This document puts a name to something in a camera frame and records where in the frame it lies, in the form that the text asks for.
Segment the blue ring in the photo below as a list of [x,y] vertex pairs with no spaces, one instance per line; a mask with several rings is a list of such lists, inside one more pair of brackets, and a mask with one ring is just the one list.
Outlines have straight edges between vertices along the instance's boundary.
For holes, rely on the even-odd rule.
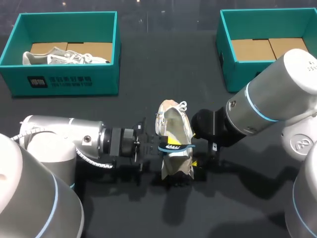
[[52,211],[49,215],[48,220],[46,221],[45,225],[43,226],[43,228],[41,229],[41,231],[38,233],[38,235],[35,238],[40,238],[44,234],[44,232],[48,228],[49,224],[51,223],[53,216],[54,216],[54,213],[56,211],[57,201],[58,201],[58,187],[57,187],[57,182],[56,182],[54,175],[52,175],[52,176],[53,176],[54,184],[55,184],[55,198],[54,198],[53,208],[52,208]]
[[260,113],[260,111],[254,106],[254,104],[252,103],[251,98],[250,98],[250,96],[249,96],[249,84],[250,84],[250,83],[247,84],[246,96],[247,96],[247,99],[248,99],[248,101],[249,101],[251,107],[253,108],[253,110],[254,110],[260,117],[264,118],[265,120],[271,121],[271,122],[277,122],[278,120],[273,120],[273,119],[270,119],[270,118],[264,116],[264,115],[263,115],[262,113]]
[[293,185],[293,203],[294,203],[294,208],[295,211],[297,213],[297,216],[299,217],[299,220],[301,220],[301,222],[303,223],[304,227],[306,227],[306,229],[315,237],[317,238],[317,235],[315,235],[315,233],[306,225],[306,223],[303,221],[301,215],[299,215],[299,212],[297,210],[296,204],[295,204],[295,196],[294,196],[294,189],[295,189],[295,183],[296,183],[297,178],[295,179],[294,185]]

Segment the cardboard insert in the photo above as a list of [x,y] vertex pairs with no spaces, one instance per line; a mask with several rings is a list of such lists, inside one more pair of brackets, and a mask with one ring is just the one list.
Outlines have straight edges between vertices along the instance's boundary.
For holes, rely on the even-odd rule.
[[302,38],[232,40],[238,61],[276,60],[291,49],[307,51]]

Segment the circular logo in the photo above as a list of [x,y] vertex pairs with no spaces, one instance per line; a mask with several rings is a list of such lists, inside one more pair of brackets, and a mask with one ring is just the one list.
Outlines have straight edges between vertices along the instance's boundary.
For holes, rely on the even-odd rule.
[[300,155],[307,155],[313,144],[313,141],[303,134],[296,134],[291,138],[292,149]]

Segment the screw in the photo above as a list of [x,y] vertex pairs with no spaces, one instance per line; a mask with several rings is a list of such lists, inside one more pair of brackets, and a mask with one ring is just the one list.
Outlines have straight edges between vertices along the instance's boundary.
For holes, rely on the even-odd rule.
[[88,136],[88,135],[86,135],[86,136],[84,137],[84,141],[85,141],[86,143],[90,142],[90,141],[91,141],[91,137]]

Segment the teal box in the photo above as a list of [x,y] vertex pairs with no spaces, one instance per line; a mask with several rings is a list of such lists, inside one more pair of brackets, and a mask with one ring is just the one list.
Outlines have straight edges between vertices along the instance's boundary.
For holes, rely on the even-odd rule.
[[221,10],[216,47],[228,92],[240,91],[274,60],[238,61],[231,40],[303,38],[317,56],[315,8]]
[[[112,43],[111,63],[22,65],[22,55],[33,43],[48,42]],[[13,97],[115,95],[120,54],[117,12],[23,13],[0,58],[0,73]],[[32,85],[32,80],[40,84]]]

